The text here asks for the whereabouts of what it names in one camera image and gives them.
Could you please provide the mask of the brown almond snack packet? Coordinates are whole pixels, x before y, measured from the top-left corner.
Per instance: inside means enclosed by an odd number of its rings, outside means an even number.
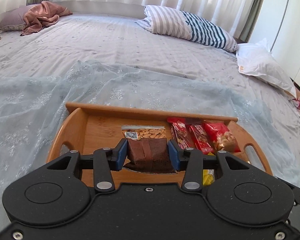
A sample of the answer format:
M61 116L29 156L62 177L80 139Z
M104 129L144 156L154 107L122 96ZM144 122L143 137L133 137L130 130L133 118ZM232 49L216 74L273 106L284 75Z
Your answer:
M122 126L128 140L124 168L143 173L174 173L167 147L164 126Z

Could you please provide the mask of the yellow snack bag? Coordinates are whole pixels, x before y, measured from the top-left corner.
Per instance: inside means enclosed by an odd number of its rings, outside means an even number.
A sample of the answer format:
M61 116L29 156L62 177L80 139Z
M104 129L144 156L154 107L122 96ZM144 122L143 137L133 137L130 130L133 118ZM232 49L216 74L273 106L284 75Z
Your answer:
M215 171L203 170L203 185L210 186L214 182L215 182Z

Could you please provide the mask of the dark red candy bar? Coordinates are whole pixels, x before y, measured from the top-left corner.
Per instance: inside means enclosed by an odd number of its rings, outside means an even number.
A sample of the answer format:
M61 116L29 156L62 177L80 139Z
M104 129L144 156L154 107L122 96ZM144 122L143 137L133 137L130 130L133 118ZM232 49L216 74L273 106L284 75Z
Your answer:
M168 117L172 138L181 149L194 148L191 136L186 127L186 119L180 117Z

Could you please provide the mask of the wooden serving tray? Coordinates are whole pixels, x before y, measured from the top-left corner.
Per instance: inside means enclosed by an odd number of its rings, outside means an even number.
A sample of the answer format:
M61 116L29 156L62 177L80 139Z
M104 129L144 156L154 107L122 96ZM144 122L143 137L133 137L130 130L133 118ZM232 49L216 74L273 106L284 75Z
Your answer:
M272 176L273 172L269 162L253 137L243 129L237 122L238 118L228 116L202 115L191 113L154 111L146 109L101 106L84 103L67 102L66 109L69 116L63 122L59 132L52 143L47 163L54 161L60 156L63 145L70 150L77 150L81 155L87 157L93 154L94 150L109 147L114 148L123 138L122 125L153 125L164 126L167 139L172 139L170 127L167 122L169 117L184 118L186 121L222 122L238 141L241 153L234 155L247 161L248 156L244 148L252 146L257 153L258 159L264 167L264 173ZM47 170L49 172L49 182L57 182L57 179L64 178L74 180L79 184L94 186L93 170L83 171L82 177L75 177L73 171ZM138 173L123 169L121 171L111 171L115 189L122 183L150 185L173 184L181 187L185 172L173 174L149 174Z

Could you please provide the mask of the red peanut snack packet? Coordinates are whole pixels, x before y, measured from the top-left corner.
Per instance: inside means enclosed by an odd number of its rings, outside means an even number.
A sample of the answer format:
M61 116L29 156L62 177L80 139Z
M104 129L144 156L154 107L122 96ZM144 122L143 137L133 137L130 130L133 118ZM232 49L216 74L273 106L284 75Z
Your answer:
M224 123L203 123L202 126L209 142L213 144L216 151L227 151L230 153L241 151L236 138Z

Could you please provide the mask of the light blue lace cloth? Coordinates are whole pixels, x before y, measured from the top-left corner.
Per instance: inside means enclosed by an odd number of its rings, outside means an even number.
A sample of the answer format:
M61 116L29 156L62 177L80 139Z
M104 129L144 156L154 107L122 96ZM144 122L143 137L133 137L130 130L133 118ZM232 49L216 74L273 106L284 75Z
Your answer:
M0 231L9 223L4 189L45 163L68 101L235 116L261 146L274 175L300 187L300 112L285 93L223 70L191 80L78 61L62 76L0 77Z

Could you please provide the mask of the grey bedsheet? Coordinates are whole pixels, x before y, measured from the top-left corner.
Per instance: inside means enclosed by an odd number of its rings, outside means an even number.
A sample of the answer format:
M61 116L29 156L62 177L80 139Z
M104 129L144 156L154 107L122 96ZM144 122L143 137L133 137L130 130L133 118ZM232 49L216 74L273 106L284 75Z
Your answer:
M217 82L249 99L262 100L280 131L300 133L300 112L288 96L239 74L234 54L169 36L154 35L132 18L74 14L38 33L2 33L0 77L61 76L77 61L96 60Z

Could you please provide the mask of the white pillow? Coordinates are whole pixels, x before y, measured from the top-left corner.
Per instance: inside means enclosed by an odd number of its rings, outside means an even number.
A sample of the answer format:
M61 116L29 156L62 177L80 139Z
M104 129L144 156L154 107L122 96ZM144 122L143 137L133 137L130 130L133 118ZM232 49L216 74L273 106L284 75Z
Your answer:
M266 38L257 43L240 43L236 58L240 74L255 77L296 98L293 81L273 58Z

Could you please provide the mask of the red small item bedside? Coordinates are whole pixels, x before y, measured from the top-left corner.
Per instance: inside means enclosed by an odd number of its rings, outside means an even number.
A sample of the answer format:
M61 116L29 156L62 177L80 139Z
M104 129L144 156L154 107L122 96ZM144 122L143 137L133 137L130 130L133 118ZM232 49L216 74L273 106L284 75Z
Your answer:
M300 98L292 99L293 105L300 110Z

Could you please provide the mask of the striped pillow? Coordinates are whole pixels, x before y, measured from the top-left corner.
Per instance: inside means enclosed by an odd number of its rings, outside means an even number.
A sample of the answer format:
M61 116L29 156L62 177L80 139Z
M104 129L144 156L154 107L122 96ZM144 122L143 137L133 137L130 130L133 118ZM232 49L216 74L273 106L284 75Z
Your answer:
M137 20L136 24L150 33L181 38L229 53L238 49L236 40L227 31L195 14L158 5L145 6L144 14L145 18Z

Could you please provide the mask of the pink crumpled cloth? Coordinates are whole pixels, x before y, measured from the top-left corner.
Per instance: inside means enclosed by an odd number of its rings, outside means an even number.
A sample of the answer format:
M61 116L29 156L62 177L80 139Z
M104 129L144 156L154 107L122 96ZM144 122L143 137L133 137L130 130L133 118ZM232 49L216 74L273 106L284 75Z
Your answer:
M50 1L42 1L32 6L24 15L25 26L21 36L38 33L42 29L56 24L63 16L72 15L72 12L60 4Z

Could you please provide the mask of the mauve pillow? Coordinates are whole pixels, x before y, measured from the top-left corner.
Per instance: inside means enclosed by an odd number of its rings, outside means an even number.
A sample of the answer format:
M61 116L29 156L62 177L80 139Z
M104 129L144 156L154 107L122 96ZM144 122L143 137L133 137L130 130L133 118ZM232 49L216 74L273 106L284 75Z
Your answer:
M27 5L25 7L19 7L18 9L6 12L0 22L0 33L8 31L22 31L26 26L23 17L34 6L35 4Z

